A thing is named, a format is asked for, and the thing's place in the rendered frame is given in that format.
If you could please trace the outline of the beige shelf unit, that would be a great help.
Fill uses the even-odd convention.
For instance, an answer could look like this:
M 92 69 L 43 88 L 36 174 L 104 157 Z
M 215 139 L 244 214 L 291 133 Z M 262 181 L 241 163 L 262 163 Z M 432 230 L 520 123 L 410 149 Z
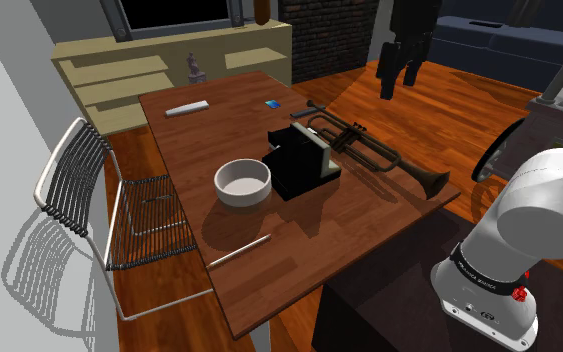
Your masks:
M 86 120 L 109 135 L 147 123 L 140 95 L 188 85 L 189 57 L 207 81 L 262 71 L 291 86 L 292 26 L 271 20 L 127 42 L 60 42 L 51 61 Z

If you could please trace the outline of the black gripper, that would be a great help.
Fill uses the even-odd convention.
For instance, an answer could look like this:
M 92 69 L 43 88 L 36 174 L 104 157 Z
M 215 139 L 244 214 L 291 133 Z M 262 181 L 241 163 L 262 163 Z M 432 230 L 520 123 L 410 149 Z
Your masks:
M 403 84 L 413 86 L 421 65 L 426 61 L 443 0 L 394 0 L 390 30 L 394 43 L 382 45 L 376 77 L 381 81 L 380 98 L 393 97 L 399 71 L 396 61 L 400 49 L 405 51 Z

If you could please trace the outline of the grey remote control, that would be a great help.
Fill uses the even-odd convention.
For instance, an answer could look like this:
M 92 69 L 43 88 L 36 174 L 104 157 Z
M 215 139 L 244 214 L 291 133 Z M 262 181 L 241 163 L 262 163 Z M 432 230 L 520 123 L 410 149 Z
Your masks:
M 166 117 L 179 116 L 179 115 L 183 115 L 183 114 L 189 114 L 189 113 L 205 110 L 205 109 L 208 109 L 208 108 L 209 108 L 209 103 L 206 100 L 202 100 L 202 101 L 181 105 L 181 106 L 166 110 L 165 116 Z

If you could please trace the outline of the dark robot stand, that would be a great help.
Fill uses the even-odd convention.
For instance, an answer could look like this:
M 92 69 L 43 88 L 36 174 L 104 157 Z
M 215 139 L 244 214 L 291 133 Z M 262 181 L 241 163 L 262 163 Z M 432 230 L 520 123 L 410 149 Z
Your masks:
M 317 352 L 509 352 L 448 316 L 430 271 L 472 230 L 440 209 L 330 279 L 312 345 Z M 527 352 L 563 352 L 563 271 L 541 261 L 530 271 L 539 332 Z

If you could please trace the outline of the silver thin rod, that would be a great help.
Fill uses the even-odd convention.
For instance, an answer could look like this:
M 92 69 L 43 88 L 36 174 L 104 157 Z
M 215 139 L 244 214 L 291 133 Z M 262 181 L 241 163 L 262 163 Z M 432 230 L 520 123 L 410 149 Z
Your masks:
M 244 245 L 244 246 L 242 246 L 241 248 L 239 248 L 239 249 L 237 249 L 237 250 L 234 250 L 234 251 L 230 252 L 229 254 L 226 254 L 226 255 L 222 256 L 221 258 L 219 258 L 219 259 L 217 259 L 217 260 L 215 260 L 215 261 L 209 263 L 209 264 L 206 266 L 206 269 L 211 269 L 211 268 L 213 268 L 213 267 L 215 267 L 215 266 L 217 266 L 217 265 L 220 265 L 221 263 L 226 262 L 227 260 L 229 260 L 229 259 L 231 259 L 231 258 L 233 258 L 233 257 L 235 257 L 235 256 L 237 256 L 237 255 L 239 255 L 239 254 L 241 254 L 241 253 L 247 251 L 248 249 L 251 249 L 251 248 L 253 248 L 253 247 L 259 245 L 260 243 L 269 240 L 270 238 L 271 238 L 271 234 L 267 234 L 267 235 L 265 235 L 265 236 L 262 236 L 261 238 L 259 238 L 259 239 L 257 239 L 257 240 L 254 240 L 254 241 L 252 241 L 251 243 L 249 243 L 249 244 L 247 244 L 247 245 Z

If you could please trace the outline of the grey framed dark window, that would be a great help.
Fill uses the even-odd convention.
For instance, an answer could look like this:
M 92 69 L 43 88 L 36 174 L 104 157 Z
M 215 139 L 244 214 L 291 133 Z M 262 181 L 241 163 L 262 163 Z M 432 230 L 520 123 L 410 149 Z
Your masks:
M 244 25 L 242 0 L 99 0 L 117 42 Z

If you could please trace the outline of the white round bowl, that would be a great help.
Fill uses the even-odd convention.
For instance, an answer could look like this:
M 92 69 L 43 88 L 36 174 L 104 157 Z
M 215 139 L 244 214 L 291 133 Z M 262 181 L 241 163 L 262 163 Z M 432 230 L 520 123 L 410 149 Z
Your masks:
M 215 173 L 214 186 L 219 200 L 232 207 L 250 207 L 262 202 L 271 192 L 271 171 L 255 159 L 236 159 Z

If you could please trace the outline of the brown wooden table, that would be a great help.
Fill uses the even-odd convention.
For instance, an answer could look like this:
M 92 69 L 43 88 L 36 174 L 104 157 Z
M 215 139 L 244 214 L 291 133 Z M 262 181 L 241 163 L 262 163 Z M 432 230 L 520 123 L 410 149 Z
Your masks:
M 165 116 L 202 100 L 208 109 Z M 280 107 L 269 108 L 268 100 Z M 341 176 L 324 186 L 290 201 L 271 194 L 256 207 L 232 209 L 218 200 L 216 171 L 235 159 L 264 156 L 267 133 L 287 127 L 304 98 L 253 72 L 145 94 L 140 101 L 234 338 L 279 318 L 299 352 L 312 352 L 321 285 L 458 194 L 449 185 L 427 199 L 402 170 L 378 176 L 341 157 Z M 267 234 L 269 240 L 206 269 Z

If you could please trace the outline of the black and pale box device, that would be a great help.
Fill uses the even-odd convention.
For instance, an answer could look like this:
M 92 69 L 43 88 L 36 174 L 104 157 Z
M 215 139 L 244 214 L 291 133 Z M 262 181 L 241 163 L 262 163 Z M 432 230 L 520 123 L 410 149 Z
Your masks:
M 284 201 L 322 186 L 341 175 L 331 147 L 298 122 L 267 133 L 272 151 L 262 158 L 272 174 L 272 187 Z

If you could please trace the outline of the grey statue figure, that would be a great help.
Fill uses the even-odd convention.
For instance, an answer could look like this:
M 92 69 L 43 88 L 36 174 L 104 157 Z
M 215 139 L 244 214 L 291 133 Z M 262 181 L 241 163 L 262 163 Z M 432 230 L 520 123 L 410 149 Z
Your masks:
M 190 73 L 188 74 L 188 80 L 190 84 L 202 83 L 206 81 L 206 73 L 201 71 L 198 67 L 196 58 L 193 53 L 190 52 L 187 59 L 188 68 Z

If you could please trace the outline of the dark grey flat bar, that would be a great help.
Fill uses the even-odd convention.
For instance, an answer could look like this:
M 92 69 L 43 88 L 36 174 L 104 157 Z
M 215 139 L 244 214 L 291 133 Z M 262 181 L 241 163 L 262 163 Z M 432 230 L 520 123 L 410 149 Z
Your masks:
M 312 114 L 316 114 L 318 112 L 323 112 L 324 110 L 326 110 L 325 106 L 309 107 L 307 109 L 298 112 L 290 113 L 290 117 L 294 119 L 299 119 Z

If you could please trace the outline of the dark blue sofa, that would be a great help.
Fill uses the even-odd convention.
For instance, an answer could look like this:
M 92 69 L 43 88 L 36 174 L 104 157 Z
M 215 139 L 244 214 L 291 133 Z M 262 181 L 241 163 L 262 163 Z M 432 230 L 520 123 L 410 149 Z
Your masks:
M 563 65 L 563 32 L 443 16 L 428 60 L 542 92 Z

